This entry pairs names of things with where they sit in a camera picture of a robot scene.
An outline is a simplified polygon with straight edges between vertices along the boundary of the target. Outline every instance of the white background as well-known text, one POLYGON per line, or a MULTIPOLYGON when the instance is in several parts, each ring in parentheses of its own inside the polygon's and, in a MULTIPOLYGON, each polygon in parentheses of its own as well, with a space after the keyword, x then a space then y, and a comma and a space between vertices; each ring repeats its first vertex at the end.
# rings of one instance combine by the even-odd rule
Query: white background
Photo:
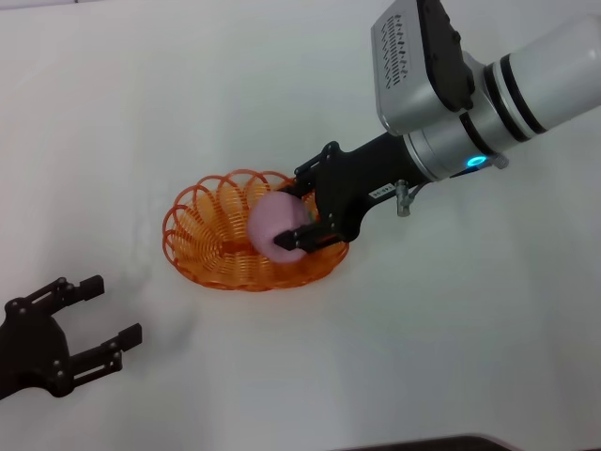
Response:
MULTIPOLYGON (((0 288, 107 294, 56 315, 72 352, 141 322, 125 369, 0 402, 3 451, 306 451, 459 433, 601 445, 601 111, 505 171, 385 203, 307 288, 192 284, 163 215, 208 174, 290 173, 382 133, 372 23, 390 0, 103 1, 0 13, 0 288)), ((489 62, 594 0, 454 0, 489 62)), ((558 64, 562 56, 558 54, 558 64)))

